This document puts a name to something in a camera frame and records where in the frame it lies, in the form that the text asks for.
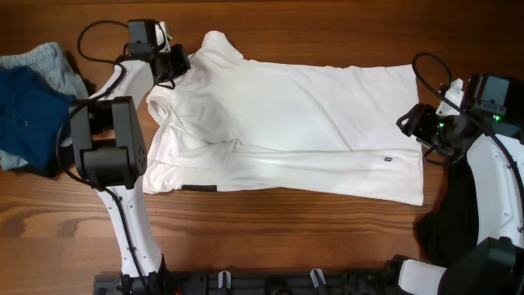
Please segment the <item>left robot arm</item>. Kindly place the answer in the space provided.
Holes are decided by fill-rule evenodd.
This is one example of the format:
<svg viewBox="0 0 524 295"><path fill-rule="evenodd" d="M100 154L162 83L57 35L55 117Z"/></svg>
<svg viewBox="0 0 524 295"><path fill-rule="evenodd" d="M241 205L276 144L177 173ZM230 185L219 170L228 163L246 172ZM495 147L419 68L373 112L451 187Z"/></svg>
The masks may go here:
<svg viewBox="0 0 524 295"><path fill-rule="evenodd" d="M155 87L175 88L190 64L180 44L171 45L165 23L151 19L124 24L129 41L111 62L114 73L97 93L77 101L66 120L77 182L95 189L111 218L121 271L98 275L96 294L180 294L148 219L142 188L147 147L137 108Z"/></svg>

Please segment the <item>white t-shirt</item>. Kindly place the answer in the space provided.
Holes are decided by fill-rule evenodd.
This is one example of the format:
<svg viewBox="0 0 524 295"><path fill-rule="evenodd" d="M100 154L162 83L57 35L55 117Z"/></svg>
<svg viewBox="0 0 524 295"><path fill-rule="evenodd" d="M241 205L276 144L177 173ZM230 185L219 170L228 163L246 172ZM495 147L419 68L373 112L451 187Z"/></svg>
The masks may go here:
<svg viewBox="0 0 524 295"><path fill-rule="evenodd" d="M411 66L248 60L219 31L189 61L147 97L159 126L147 193L282 187L422 205L422 149L396 126L418 102Z"/></svg>

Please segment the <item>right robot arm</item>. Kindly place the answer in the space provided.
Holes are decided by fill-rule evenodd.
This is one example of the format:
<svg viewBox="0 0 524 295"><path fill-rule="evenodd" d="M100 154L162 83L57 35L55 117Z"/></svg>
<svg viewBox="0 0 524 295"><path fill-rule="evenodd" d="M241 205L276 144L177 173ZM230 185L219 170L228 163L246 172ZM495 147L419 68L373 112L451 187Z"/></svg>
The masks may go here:
<svg viewBox="0 0 524 295"><path fill-rule="evenodd" d="M454 109L418 104L396 124L430 152L465 159L475 184L477 245L447 268L403 262L398 285L410 294L523 292L523 83L474 74Z"/></svg>

